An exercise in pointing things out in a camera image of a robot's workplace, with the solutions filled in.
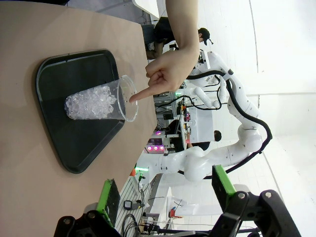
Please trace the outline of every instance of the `brown tabletop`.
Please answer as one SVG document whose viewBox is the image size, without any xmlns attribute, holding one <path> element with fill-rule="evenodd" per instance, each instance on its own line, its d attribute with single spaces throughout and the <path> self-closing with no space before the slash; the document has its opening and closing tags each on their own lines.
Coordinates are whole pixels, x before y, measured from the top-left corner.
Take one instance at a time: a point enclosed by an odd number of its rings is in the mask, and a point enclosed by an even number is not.
<svg viewBox="0 0 316 237">
<path fill-rule="evenodd" d="M 103 183 L 119 191 L 156 126 L 153 99 L 139 101 L 126 122 L 82 174 L 60 164 L 35 93 L 35 74 L 51 56 L 106 48 L 118 74 L 147 86 L 139 24 L 64 6 L 0 2 L 0 236 L 53 236 L 64 215 L 79 218 Z"/>
</svg>

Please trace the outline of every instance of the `cup rim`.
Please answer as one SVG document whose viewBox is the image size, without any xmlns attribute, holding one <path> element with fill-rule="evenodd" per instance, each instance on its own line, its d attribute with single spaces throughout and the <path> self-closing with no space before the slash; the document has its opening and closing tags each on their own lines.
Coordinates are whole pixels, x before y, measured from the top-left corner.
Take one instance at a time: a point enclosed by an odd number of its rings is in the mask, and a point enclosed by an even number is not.
<svg viewBox="0 0 316 237">
<path fill-rule="evenodd" d="M 134 94 L 137 93 L 137 90 L 136 90 L 136 86 L 135 86 L 132 78 L 130 78 L 128 75 L 123 75 L 120 79 L 118 79 L 117 98 L 118 98 L 118 107 L 119 107 L 120 113 L 122 114 L 122 116 L 124 117 L 124 119 L 126 121 L 133 122 L 136 119 L 136 116 L 138 113 L 138 102 L 137 102 L 137 100 L 133 102 L 133 103 L 136 103 L 136 112 L 135 112 L 134 117 L 127 118 L 126 115 L 123 113 L 120 102 L 119 102 L 119 87 L 120 87 L 120 84 L 123 80 L 126 81 L 131 86 L 131 88 L 134 90 Z"/>
</svg>

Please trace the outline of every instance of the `gray floor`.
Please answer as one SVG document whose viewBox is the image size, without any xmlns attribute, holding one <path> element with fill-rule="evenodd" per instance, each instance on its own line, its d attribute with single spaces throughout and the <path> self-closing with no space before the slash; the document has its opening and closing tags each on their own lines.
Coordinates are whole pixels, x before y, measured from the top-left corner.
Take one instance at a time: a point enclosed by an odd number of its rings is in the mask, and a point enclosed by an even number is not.
<svg viewBox="0 0 316 237">
<path fill-rule="evenodd" d="M 115 16 L 139 24 L 149 24 L 150 15 L 124 0 L 70 0 L 68 6 Z"/>
</svg>

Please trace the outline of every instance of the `green light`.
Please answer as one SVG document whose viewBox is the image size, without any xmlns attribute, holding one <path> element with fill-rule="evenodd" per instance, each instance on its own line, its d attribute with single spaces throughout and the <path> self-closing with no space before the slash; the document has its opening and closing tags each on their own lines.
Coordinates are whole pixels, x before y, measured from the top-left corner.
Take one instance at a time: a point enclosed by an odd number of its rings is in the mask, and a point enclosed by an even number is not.
<svg viewBox="0 0 316 237">
<path fill-rule="evenodd" d="M 149 169 L 146 168 L 140 168 L 140 167 L 136 167 L 135 170 L 140 170 L 140 171 L 149 171 Z"/>
</svg>

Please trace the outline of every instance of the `ice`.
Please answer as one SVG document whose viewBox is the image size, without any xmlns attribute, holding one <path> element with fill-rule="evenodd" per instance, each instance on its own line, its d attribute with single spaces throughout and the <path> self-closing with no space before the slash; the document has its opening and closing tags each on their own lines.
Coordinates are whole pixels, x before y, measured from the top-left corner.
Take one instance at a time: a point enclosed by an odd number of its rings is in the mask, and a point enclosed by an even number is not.
<svg viewBox="0 0 316 237">
<path fill-rule="evenodd" d="M 99 85 L 68 96 L 65 111 L 71 119 L 106 119 L 116 100 L 108 86 Z"/>
</svg>

